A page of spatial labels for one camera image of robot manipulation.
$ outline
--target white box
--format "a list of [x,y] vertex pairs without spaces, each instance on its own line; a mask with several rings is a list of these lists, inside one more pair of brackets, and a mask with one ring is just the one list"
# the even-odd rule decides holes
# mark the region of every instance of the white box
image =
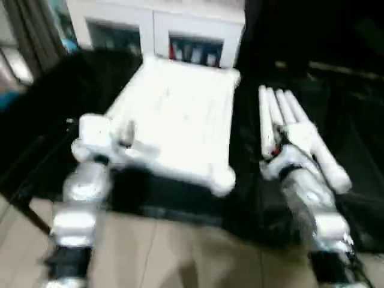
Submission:
[[154,54],[153,12],[147,8],[119,5],[107,1],[67,0],[77,42],[85,48],[93,43],[87,20],[138,28],[143,54]]
[[77,40],[92,46],[86,19],[139,28],[141,51],[168,58],[170,36],[220,43],[220,67],[236,62],[244,0],[67,0]]

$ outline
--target white cabinet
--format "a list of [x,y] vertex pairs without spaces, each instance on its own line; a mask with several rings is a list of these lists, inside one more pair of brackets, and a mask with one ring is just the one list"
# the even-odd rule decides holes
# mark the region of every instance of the white cabinet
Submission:
[[244,0],[67,0],[67,4],[83,47],[128,49],[215,67],[234,66],[245,25]]
[[154,54],[151,10],[106,1],[67,0],[67,5],[80,46],[139,49]]

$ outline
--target robotic hand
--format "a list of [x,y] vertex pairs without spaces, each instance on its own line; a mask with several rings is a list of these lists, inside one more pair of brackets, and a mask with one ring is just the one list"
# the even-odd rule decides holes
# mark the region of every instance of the robotic hand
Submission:
[[355,269],[349,225],[335,205],[333,192],[352,187],[348,174],[290,91],[261,86],[259,106],[260,170],[281,182],[317,280],[327,287],[371,287]]

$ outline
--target tiled floor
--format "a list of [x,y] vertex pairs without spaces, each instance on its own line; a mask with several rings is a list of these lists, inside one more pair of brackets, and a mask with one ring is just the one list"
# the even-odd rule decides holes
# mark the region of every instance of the tiled floor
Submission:
[[[51,221],[49,202],[33,206]],[[46,237],[9,210],[0,225],[0,288],[38,287],[47,248]],[[384,261],[362,258],[376,288],[384,288]],[[105,217],[91,274],[94,288],[316,287],[300,250],[261,250],[220,229],[113,213]]]

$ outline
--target black cloth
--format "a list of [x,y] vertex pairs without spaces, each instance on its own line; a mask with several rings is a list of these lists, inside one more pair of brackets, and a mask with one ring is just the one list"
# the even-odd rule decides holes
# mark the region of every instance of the black cloth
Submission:
[[[70,144],[77,137],[79,116],[104,113],[141,62],[123,52],[70,56],[1,114],[1,133],[8,139],[1,143],[1,193],[8,199],[39,196],[59,200],[62,183],[76,166]],[[236,187],[227,197],[219,199],[203,187],[127,169],[114,174],[109,208],[215,225],[269,247],[298,241],[296,224],[278,184],[264,181],[259,173],[257,92],[261,83],[289,88],[298,97],[353,181],[352,193],[337,200],[357,249],[384,251],[380,229],[384,220],[384,158],[380,151],[384,133],[371,124],[383,120],[382,105],[377,104],[380,98],[357,97],[350,85],[331,80],[242,75],[235,91],[230,137],[229,161],[236,172]],[[10,169],[16,161],[16,168]]]

